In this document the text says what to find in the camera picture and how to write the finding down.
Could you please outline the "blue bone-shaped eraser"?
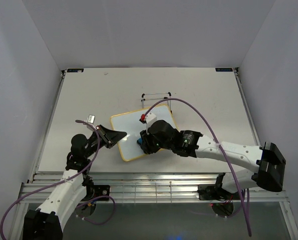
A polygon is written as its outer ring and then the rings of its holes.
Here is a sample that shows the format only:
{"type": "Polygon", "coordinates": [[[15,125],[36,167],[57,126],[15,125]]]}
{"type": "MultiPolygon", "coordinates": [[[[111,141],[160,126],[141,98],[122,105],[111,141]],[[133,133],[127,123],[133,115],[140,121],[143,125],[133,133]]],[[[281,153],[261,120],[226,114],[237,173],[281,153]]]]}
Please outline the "blue bone-shaped eraser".
{"type": "Polygon", "coordinates": [[[138,144],[139,146],[141,146],[141,145],[143,144],[143,141],[142,141],[141,138],[137,139],[137,144],[138,144]]]}

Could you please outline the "yellow framed whiteboard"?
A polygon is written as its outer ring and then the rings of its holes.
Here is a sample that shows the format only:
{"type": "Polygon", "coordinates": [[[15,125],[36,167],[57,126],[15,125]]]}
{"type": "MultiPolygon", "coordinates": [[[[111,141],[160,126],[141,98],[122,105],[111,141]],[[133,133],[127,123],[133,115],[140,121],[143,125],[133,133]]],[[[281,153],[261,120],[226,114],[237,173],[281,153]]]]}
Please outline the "yellow framed whiteboard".
{"type": "MultiPolygon", "coordinates": [[[[117,114],[110,118],[110,123],[113,130],[127,133],[127,135],[118,142],[122,160],[125,162],[145,156],[143,151],[140,149],[140,146],[137,145],[136,141],[140,138],[140,132],[146,129],[146,125],[141,123],[139,119],[147,110],[147,108],[143,108],[117,114]]],[[[155,114],[158,120],[165,120],[171,124],[173,128],[177,128],[177,124],[168,105],[159,104],[150,112],[155,114]]]]}

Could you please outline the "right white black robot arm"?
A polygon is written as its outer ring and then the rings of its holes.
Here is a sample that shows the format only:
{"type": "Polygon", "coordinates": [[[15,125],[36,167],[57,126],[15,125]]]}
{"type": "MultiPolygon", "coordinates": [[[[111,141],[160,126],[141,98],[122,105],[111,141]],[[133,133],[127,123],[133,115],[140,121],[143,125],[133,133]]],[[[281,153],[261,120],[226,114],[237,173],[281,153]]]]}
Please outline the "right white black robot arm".
{"type": "Polygon", "coordinates": [[[145,154],[165,149],[181,157],[212,159],[242,167],[239,172],[219,176],[214,191],[221,199],[237,192],[237,183],[242,189],[260,187],[270,192],[283,189],[286,160],[271,142],[263,146],[216,143],[200,132],[178,131],[166,121],[158,120],[140,132],[137,144],[145,154]]]}

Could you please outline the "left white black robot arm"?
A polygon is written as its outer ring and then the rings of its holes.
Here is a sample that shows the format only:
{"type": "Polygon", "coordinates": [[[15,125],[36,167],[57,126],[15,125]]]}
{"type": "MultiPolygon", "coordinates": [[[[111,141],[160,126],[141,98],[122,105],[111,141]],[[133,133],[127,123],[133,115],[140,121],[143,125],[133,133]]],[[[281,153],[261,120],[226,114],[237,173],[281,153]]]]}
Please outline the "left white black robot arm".
{"type": "Polygon", "coordinates": [[[94,185],[89,171],[100,148],[112,148],[127,134],[124,131],[107,129],[102,125],[93,126],[90,137],[77,134],[71,139],[71,150],[60,182],[36,210],[29,210],[24,218],[23,239],[61,240],[64,227],[77,208],[95,209],[98,200],[111,197],[94,185]]]}

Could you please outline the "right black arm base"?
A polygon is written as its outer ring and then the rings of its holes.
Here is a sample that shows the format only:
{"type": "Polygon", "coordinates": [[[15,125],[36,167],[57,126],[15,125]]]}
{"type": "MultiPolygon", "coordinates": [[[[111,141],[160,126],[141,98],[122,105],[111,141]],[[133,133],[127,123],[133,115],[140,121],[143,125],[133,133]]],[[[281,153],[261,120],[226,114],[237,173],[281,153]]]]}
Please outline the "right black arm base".
{"type": "Polygon", "coordinates": [[[242,209],[242,204],[237,209],[234,207],[234,200],[240,200],[239,193],[229,193],[216,185],[202,185],[197,187],[198,199],[201,201],[217,201],[211,203],[211,208],[216,216],[231,218],[237,215],[242,209]]]}

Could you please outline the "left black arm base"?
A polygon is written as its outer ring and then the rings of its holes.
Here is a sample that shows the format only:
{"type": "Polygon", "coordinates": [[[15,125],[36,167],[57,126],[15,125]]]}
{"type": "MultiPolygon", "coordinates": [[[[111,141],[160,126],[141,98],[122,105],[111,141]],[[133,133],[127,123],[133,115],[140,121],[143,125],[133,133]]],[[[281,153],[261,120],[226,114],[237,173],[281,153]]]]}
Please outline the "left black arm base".
{"type": "Polygon", "coordinates": [[[89,217],[93,214],[93,212],[96,209],[96,201],[91,201],[91,199],[99,196],[108,196],[110,194],[110,185],[94,185],[92,188],[92,192],[87,194],[87,196],[82,199],[82,201],[79,203],[87,203],[84,206],[76,207],[75,213],[77,215],[80,215],[82,217],[89,217]]]}

